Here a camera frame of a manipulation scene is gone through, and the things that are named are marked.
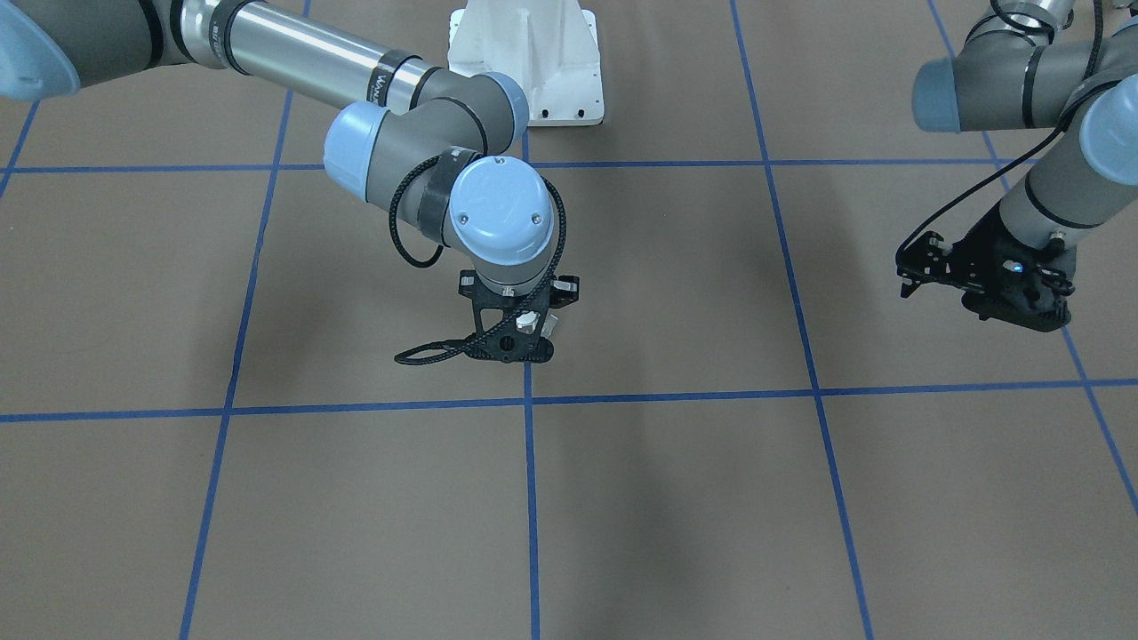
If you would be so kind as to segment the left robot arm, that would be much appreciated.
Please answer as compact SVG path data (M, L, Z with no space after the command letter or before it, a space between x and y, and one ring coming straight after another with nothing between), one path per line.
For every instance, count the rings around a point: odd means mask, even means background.
M924 284L1040 313L1074 289L1078 243L1135 200L1135 17L1067 42L1070 1L991 1L954 57L927 61L927 132L1040 130L1038 162L956 243L916 229L894 253L902 297Z

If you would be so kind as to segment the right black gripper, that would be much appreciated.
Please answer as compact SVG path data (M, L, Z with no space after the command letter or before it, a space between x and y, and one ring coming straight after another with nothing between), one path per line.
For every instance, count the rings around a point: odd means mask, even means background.
M580 300L582 280L577 276L553 276L551 281L541 288L538 284L542 278L543 276L534 276L523 284L496 284L476 270L462 270L459 274L459 294L471 300L476 312L483 312L484 309L509 311L519 307L525 296L533 292L537 292L536 300L523 309L544 311L550 307L568 307Z

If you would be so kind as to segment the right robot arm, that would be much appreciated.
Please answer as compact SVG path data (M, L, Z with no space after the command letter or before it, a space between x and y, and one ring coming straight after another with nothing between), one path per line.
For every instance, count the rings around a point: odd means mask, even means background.
M460 76L267 1L5 1L3 95L36 101L143 69L197 64L261 77L337 109L325 173L463 252L477 292L504 307L564 307L580 280L556 276L564 207L509 157L529 121L523 89Z

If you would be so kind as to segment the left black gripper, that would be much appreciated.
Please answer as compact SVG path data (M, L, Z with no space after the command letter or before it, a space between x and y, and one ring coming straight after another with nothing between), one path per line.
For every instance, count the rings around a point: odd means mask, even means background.
M950 271L946 259L950 259ZM942 235L926 231L902 244L894 255L902 300L910 300L927 284L958 288L955 272L959 280L968 276L988 297L1048 300L1050 292L1044 286L1039 262L1040 251L1021 243L1004 222L1000 203L956 243L948 244Z

